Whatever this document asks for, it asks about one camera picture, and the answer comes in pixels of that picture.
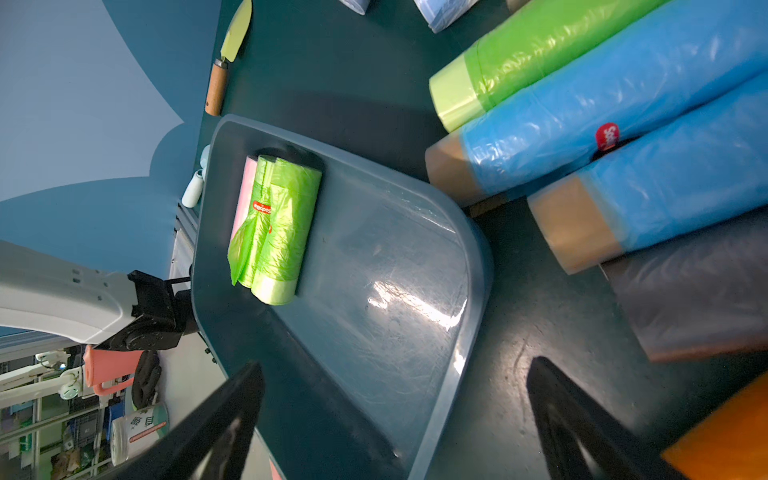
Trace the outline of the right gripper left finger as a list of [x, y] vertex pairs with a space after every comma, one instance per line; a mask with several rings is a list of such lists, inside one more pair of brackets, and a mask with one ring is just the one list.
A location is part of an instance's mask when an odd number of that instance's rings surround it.
[[169, 435], [107, 477], [190, 479], [203, 465], [204, 479], [241, 478], [265, 389], [261, 365], [247, 363]]

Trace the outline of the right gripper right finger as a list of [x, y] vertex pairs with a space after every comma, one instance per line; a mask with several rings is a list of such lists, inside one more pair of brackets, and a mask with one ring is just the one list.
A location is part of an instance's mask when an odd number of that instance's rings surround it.
[[612, 479], [683, 479], [548, 358], [526, 380], [541, 449], [553, 479], [591, 479], [589, 453]]

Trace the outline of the green trash bag roll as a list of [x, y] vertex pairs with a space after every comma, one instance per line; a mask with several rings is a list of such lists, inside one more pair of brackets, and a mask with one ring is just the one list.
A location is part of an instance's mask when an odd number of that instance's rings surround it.
[[230, 239], [227, 260], [233, 285], [251, 288], [264, 239], [270, 229], [270, 185], [276, 158], [259, 155], [257, 173], [247, 217], [233, 239]]

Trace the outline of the pink trash bag roll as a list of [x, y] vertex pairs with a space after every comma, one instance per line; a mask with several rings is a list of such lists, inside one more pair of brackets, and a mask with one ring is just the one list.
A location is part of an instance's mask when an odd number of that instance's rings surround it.
[[235, 216], [232, 225], [230, 239], [233, 239], [237, 231], [243, 225], [248, 211], [252, 195], [255, 175], [257, 173], [258, 160], [256, 157], [247, 156], [242, 172], [242, 181], [238, 195], [238, 201], [235, 209]]

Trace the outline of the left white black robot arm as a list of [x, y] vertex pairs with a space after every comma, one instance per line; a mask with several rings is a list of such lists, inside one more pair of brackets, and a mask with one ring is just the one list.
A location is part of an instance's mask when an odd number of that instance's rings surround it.
[[89, 269], [3, 241], [1, 325], [99, 350], [168, 350], [198, 331], [191, 291], [174, 290], [189, 280]]

